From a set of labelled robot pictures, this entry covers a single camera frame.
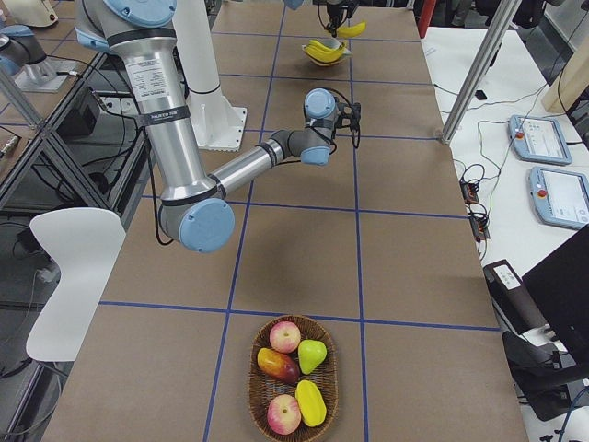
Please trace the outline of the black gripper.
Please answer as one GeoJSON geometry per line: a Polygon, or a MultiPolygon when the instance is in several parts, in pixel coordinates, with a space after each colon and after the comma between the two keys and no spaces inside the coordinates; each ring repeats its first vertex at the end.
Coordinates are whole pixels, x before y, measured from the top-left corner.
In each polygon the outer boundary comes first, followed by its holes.
{"type": "Polygon", "coordinates": [[[336,37],[338,29],[353,16],[359,2],[357,0],[325,0],[324,4],[329,20],[327,23],[321,22],[321,26],[331,37],[336,37]]]}
{"type": "Polygon", "coordinates": [[[336,129],[348,128],[351,131],[352,147],[360,147],[360,120],[361,120],[361,104],[359,102],[337,103],[338,116],[334,127],[336,129]]]}

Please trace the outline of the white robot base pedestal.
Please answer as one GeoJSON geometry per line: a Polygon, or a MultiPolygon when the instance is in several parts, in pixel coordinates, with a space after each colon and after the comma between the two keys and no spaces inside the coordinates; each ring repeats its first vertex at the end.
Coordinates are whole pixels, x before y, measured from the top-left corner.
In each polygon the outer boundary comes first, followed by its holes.
{"type": "Polygon", "coordinates": [[[241,146],[248,110],[232,106],[221,89],[205,3],[178,0],[172,22],[198,146],[235,152],[241,146]]]}

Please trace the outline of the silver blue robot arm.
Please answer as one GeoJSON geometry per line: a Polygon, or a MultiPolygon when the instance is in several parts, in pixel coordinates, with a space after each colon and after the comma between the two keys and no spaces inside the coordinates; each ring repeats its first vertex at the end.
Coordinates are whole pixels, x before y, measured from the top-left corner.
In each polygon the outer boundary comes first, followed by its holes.
{"type": "Polygon", "coordinates": [[[164,188],[156,227],[185,248],[208,253],[231,238],[228,193],[297,157],[324,166],[341,128],[360,135],[361,107],[339,91],[310,90],[300,130],[280,130],[213,172],[202,146],[243,128],[246,111],[221,92],[202,1],[80,1],[76,34],[87,48],[119,56],[154,149],[164,188]]]}

